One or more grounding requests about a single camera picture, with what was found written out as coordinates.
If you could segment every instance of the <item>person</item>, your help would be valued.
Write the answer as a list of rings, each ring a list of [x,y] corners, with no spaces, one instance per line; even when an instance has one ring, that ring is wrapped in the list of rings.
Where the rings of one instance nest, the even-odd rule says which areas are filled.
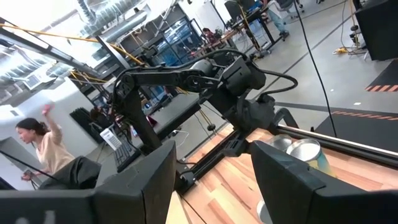
[[[265,5],[265,6],[268,4],[268,2],[269,2],[269,0],[262,0],[263,5]],[[282,21],[282,19],[276,13],[272,12],[272,10],[267,10],[267,14],[268,14],[269,19],[274,23],[276,28],[279,30],[279,35],[282,37],[289,36],[289,32],[285,28],[285,25],[284,25],[284,22]]]
[[[53,175],[62,167],[73,161],[71,155],[62,142],[62,132],[55,124],[49,113],[52,106],[46,105],[42,114],[44,115],[49,129],[44,123],[38,122],[35,118],[26,118],[17,123],[16,131],[19,138],[26,144],[35,144],[36,154],[41,164],[44,165],[42,172]],[[41,175],[40,172],[33,172],[33,175]],[[32,176],[24,174],[22,180],[30,181]]]
[[[217,38],[215,36],[215,34],[209,29],[209,28],[203,28],[203,33],[206,36],[206,39],[210,42],[210,43],[214,43],[217,41]]]
[[[90,111],[90,118],[93,121],[96,121],[101,128],[105,129],[112,125],[112,122],[105,116],[104,111],[101,107],[96,106]]]

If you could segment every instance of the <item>keyboard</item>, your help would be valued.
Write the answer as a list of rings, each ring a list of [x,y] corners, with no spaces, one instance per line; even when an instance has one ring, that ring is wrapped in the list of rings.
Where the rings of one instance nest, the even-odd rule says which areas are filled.
[[[136,151],[125,139],[120,139],[122,145],[114,152],[114,159],[118,172],[122,172],[128,165],[136,160],[140,155],[140,151]]]

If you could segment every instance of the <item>computer monitor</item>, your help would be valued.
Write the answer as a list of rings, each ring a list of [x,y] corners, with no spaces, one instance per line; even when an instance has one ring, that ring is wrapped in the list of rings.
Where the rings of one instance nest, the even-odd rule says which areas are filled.
[[[240,16],[242,16],[242,10],[236,1],[227,1],[224,5],[232,20],[236,21]]]
[[[239,0],[243,10],[246,12],[250,10],[255,5],[255,0]]]

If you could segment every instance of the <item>man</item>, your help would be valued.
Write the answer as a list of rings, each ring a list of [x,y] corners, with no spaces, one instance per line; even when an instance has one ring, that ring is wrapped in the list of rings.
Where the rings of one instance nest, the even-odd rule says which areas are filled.
[[[269,2],[269,0],[262,0],[263,5],[267,5]],[[289,36],[289,32],[286,30],[284,22],[282,21],[282,19],[274,12],[272,12],[272,10],[267,10],[267,14],[269,19],[274,23],[274,25],[276,26],[276,28],[279,30],[279,35],[286,38],[287,36]]]

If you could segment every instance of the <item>metal cup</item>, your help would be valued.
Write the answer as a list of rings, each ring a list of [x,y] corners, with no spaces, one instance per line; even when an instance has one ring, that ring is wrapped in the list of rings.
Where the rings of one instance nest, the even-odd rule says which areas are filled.
[[[295,141],[286,150],[286,153],[307,162],[313,168],[320,170],[332,177],[336,175],[331,171],[329,162],[322,151],[319,142],[312,139],[301,139]]]
[[[279,134],[272,137],[268,144],[282,152],[286,152],[287,148],[292,144],[292,138],[286,134]]]

